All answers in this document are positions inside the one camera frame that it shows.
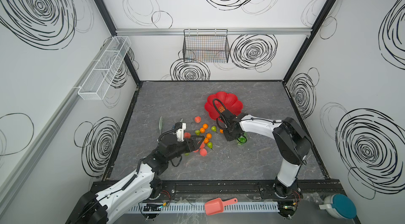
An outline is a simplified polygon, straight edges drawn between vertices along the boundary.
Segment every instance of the pink scoop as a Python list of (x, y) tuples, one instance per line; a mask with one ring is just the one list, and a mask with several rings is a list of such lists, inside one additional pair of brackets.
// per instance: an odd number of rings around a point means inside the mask
[(217, 213), (222, 213), (224, 211), (224, 206), (236, 204), (238, 200), (236, 198), (227, 201), (222, 201), (221, 198), (213, 199), (205, 203), (205, 213), (207, 215), (213, 215)]

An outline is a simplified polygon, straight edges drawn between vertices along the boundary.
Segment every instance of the red bowl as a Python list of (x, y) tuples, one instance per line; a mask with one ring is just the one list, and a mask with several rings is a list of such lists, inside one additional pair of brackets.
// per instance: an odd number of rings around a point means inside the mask
[[(216, 94), (209, 95), (207, 98), (207, 102), (204, 105), (204, 108), (208, 112), (209, 117), (213, 120), (216, 120), (220, 116), (217, 110), (215, 110), (214, 106), (212, 105), (213, 99), (219, 99), (222, 103), (224, 103), (226, 109), (228, 109), (236, 116), (240, 115), (240, 113), (242, 112), (243, 104), (240, 100), (238, 100), (238, 97), (235, 94), (219, 91)], [(219, 111), (224, 110), (224, 107), (221, 105), (220, 102), (215, 101), (215, 105), (217, 106)]]

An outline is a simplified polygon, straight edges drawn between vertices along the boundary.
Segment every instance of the black post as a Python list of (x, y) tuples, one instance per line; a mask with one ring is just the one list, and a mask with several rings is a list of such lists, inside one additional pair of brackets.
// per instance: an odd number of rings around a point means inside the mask
[(319, 13), (315, 23), (312, 26), (312, 32), (309, 38), (305, 39), (304, 43), (301, 45), (300, 50), (298, 51), (294, 61), (292, 62), (290, 68), (287, 71), (286, 76), (284, 76), (283, 82), (287, 83), (288, 80), (291, 78), (292, 74), (294, 73), (295, 69), (297, 68), (298, 64), (300, 63), (302, 57), (305, 55), (306, 50), (309, 48), (309, 45), (315, 38), (318, 30), (321, 28), (323, 22), (325, 21), (327, 15), (329, 14), (330, 10), (332, 9), (333, 5), (335, 4), (336, 0), (327, 0), (324, 4), (321, 12)]
[[(104, 1), (103, 0), (94, 0), (94, 3), (96, 4), (97, 8), (99, 9), (99, 12), (100, 12), (101, 16), (103, 17), (105, 25), (107, 26), (111, 35), (116, 36), (117, 28), (115, 27), (113, 19), (111, 18), (110, 14), (107, 10), (107, 7), (104, 4)], [(134, 65), (132, 64), (131, 60), (128, 58), (127, 55), (125, 55), (124, 61), (129, 69), (132, 77), (134, 78), (136, 85), (140, 86), (140, 80), (139, 80), (138, 74), (136, 73)]]

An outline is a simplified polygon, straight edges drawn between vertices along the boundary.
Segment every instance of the white wire basket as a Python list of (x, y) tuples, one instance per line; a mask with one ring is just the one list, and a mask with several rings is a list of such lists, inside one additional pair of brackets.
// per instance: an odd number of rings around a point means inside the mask
[(128, 36), (115, 36), (78, 90), (84, 100), (102, 100), (131, 45)]

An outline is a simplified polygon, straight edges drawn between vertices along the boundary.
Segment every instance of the robotic arm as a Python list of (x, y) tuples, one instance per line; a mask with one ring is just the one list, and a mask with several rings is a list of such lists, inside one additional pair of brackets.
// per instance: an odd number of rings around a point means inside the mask
[[(222, 105), (219, 109), (215, 101)], [(213, 104), (220, 115), (217, 125), (223, 129), (227, 141), (238, 139), (245, 132), (258, 133), (276, 140), (283, 161), (275, 180), (275, 193), (280, 198), (289, 196), (296, 175), (311, 149), (311, 138), (292, 118), (268, 120), (244, 113), (236, 116), (220, 100), (214, 99)], [(143, 200), (159, 197), (162, 181), (158, 176), (168, 168), (169, 162), (178, 166), (182, 154), (199, 149), (204, 141), (204, 136), (196, 135), (184, 139), (184, 130), (185, 123), (176, 123), (174, 129), (159, 136), (158, 147), (139, 160), (135, 171), (97, 194), (85, 193), (66, 224), (111, 224)], [(174, 165), (172, 160), (176, 157), (180, 157), (180, 160)]]

